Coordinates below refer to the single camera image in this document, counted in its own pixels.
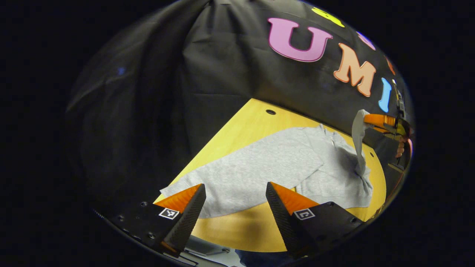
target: human hand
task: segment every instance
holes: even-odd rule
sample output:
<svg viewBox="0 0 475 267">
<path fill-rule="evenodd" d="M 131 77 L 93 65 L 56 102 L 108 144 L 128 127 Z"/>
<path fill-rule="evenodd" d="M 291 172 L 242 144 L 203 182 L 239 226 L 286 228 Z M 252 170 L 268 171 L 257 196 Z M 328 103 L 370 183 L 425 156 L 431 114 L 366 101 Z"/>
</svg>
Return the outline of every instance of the human hand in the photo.
<svg viewBox="0 0 475 267">
<path fill-rule="evenodd" d="M 408 141 L 407 137 L 401 137 L 399 139 L 399 146 L 398 146 L 398 151 L 396 152 L 396 158 L 400 158 L 402 154 L 404 153 L 404 143 L 407 141 Z"/>
</svg>

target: pink letter u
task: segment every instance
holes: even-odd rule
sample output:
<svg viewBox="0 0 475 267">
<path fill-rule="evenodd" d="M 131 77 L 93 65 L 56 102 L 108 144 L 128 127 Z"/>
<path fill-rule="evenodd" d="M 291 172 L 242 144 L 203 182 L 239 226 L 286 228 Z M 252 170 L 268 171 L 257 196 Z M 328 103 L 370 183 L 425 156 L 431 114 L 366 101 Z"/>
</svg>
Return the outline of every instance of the pink letter u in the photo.
<svg viewBox="0 0 475 267">
<path fill-rule="evenodd" d="M 290 44 L 292 31 L 299 25 L 296 22 L 286 19 L 270 18 L 272 25 L 269 33 L 270 47 L 280 55 L 304 62 L 313 62 L 322 58 L 325 52 L 325 46 L 328 39 L 333 36 L 321 29 L 308 27 L 308 30 L 313 33 L 312 43 L 308 50 L 300 50 L 294 48 Z"/>
</svg>

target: yellow letter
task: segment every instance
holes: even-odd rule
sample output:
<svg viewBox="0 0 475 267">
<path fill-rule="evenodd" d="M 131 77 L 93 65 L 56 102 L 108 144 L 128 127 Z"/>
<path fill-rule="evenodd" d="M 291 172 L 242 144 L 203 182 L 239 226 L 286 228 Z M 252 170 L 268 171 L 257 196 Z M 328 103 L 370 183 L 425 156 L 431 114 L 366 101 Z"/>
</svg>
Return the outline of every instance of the yellow letter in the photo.
<svg viewBox="0 0 475 267">
<path fill-rule="evenodd" d="M 343 28 L 345 27 L 339 19 L 335 18 L 334 16 L 328 14 L 327 12 L 325 12 L 323 10 L 320 10 L 318 8 L 313 8 L 312 11 L 317 13 L 318 15 L 326 18 L 326 19 L 329 19 L 329 20 L 333 21 L 333 23 L 335 23 L 338 26 L 341 26 Z"/>
<path fill-rule="evenodd" d="M 368 61 L 365 61 L 360 67 L 355 51 L 345 44 L 339 43 L 338 45 L 343 50 L 342 63 L 340 69 L 335 71 L 333 75 L 340 81 L 347 83 L 350 81 L 348 73 L 351 71 L 351 85 L 355 86 L 361 80 L 357 87 L 358 91 L 369 97 L 376 68 Z"/>
</svg>

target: gray t-shirt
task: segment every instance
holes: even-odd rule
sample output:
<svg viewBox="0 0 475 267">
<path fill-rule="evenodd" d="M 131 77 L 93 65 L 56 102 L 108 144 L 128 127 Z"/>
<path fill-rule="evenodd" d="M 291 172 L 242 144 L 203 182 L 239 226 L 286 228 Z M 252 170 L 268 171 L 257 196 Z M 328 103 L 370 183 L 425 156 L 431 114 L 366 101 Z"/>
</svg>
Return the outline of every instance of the gray t-shirt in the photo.
<svg viewBox="0 0 475 267">
<path fill-rule="evenodd" d="M 362 141 L 359 137 L 366 128 L 362 121 L 355 118 L 355 122 L 361 124 L 358 127 L 363 133 L 353 141 Z M 318 203 L 334 201 L 345 209 L 367 207 L 373 188 L 361 144 L 359 147 L 357 153 L 339 133 L 328 132 L 323 125 L 289 128 L 201 166 L 160 192 L 169 197 L 204 183 L 206 201 L 200 218 L 228 215 L 265 203 L 269 181 L 296 187 L 298 193 Z"/>
</svg>

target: yellow table surface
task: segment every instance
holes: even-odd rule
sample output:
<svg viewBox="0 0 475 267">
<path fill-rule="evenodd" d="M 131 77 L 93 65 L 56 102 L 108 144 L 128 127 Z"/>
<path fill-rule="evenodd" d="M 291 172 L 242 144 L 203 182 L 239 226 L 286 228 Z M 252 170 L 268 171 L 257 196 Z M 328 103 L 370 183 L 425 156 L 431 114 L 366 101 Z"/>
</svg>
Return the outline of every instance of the yellow table surface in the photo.
<svg viewBox="0 0 475 267">
<path fill-rule="evenodd" d="M 268 114 L 267 109 L 275 111 L 276 114 Z M 250 99 L 170 184 L 175 183 L 190 171 L 220 159 L 268 135 L 292 127 L 317 127 L 319 124 L 319 122 L 281 107 Z M 336 131 L 328 126 L 324 125 L 324 127 L 327 131 Z M 354 148 L 351 136 L 339 133 Z M 366 165 L 371 169 L 370 181 L 373 185 L 371 203 L 369 207 L 351 208 L 347 211 L 359 219 L 367 221 L 385 201 L 386 180 L 374 150 L 363 144 L 363 151 L 366 156 Z M 163 199 L 164 196 L 160 195 L 155 202 Z M 267 202 L 225 216 L 198 219 L 191 234 L 215 244 L 240 250 L 255 252 L 286 251 L 284 241 Z"/>
</svg>

